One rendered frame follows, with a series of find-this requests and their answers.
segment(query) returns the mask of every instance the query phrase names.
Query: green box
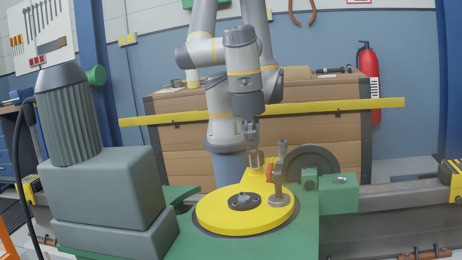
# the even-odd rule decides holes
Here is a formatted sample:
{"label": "green box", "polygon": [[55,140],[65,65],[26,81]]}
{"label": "green box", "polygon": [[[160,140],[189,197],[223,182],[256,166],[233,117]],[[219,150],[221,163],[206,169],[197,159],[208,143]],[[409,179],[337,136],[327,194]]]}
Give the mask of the green box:
{"label": "green box", "polygon": [[[183,2],[183,10],[193,9],[194,0],[182,0],[182,2]],[[219,5],[230,4],[230,3],[231,3],[231,0],[218,0]]]}
{"label": "green box", "polygon": [[[308,185],[306,182],[310,180],[312,180],[315,185],[313,189],[307,190],[306,187],[310,185]],[[317,190],[317,186],[318,186],[317,169],[307,168],[303,170],[302,168],[302,191],[315,191]]]}
{"label": "green box", "polygon": [[[336,184],[347,178],[343,184]],[[358,212],[359,184],[356,173],[324,174],[318,177],[319,215],[334,215]]]}

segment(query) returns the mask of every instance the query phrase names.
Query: fire extinguisher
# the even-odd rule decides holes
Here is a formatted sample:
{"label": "fire extinguisher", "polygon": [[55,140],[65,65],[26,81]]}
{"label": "fire extinguisher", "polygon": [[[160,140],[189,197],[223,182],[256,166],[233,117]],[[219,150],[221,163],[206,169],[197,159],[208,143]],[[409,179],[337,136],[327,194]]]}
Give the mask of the fire extinguisher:
{"label": "fire extinguisher", "polygon": [[[380,98],[380,75],[377,55],[369,48],[369,41],[359,42],[364,43],[364,46],[356,52],[356,68],[370,78],[371,99],[378,99]],[[382,112],[380,108],[372,109],[372,124],[380,124],[381,121]]]}

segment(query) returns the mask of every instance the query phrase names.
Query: floor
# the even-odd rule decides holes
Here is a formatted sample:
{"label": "floor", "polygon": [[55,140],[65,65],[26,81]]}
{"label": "floor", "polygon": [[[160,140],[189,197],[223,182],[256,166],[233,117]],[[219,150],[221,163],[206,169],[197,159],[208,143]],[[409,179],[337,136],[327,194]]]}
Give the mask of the floor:
{"label": "floor", "polygon": [[[378,184],[390,182],[390,176],[393,175],[435,172],[437,167],[438,163],[431,155],[372,161],[371,183]],[[205,194],[195,194],[187,198],[184,200],[185,208],[190,208],[204,196]],[[0,194],[0,197],[19,199],[14,187],[9,187],[4,190],[3,193]],[[30,239],[27,233],[27,225],[23,225],[10,236],[21,260],[29,260],[24,250],[24,243]],[[462,260],[462,248],[453,250],[453,255],[450,259]],[[396,258],[387,258],[383,260],[396,260]]]}
{"label": "floor", "polygon": [[[5,189],[3,193],[0,194],[0,197],[19,199],[19,195],[16,192],[14,186],[10,186],[9,188]],[[32,224],[35,225],[35,218],[32,218]],[[24,224],[10,235],[11,241],[13,242],[13,245],[16,248],[16,251],[18,252],[21,260],[29,260],[29,257],[24,250],[24,244],[30,239],[30,236],[27,235],[28,232],[29,230],[27,229],[27,225]]]}

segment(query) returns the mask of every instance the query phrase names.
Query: black wheel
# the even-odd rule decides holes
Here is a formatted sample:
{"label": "black wheel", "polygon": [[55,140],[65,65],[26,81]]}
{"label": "black wheel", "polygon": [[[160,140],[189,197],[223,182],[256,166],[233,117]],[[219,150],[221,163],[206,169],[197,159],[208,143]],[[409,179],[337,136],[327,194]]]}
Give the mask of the black wheel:
{"label": "black wheel", "polygon": [[302,168],[318,168],[318,175],[340,173],[337,158],[323,146],[315,143],[302,144],[284,157],[285,182],[302,182]]}

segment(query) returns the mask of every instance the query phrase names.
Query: green cylinder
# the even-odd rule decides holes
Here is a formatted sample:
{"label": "green cylinder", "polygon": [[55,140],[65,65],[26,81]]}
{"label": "green cylinder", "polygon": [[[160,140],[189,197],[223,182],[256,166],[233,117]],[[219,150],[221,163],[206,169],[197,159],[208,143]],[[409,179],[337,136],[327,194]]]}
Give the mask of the green cylinder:
{"label": "green cylinder", "polygon": [[95,65],[89,71],[85,71],[88,83],[91,87],[99,87],[106,82],[106,70],[102,65]]}

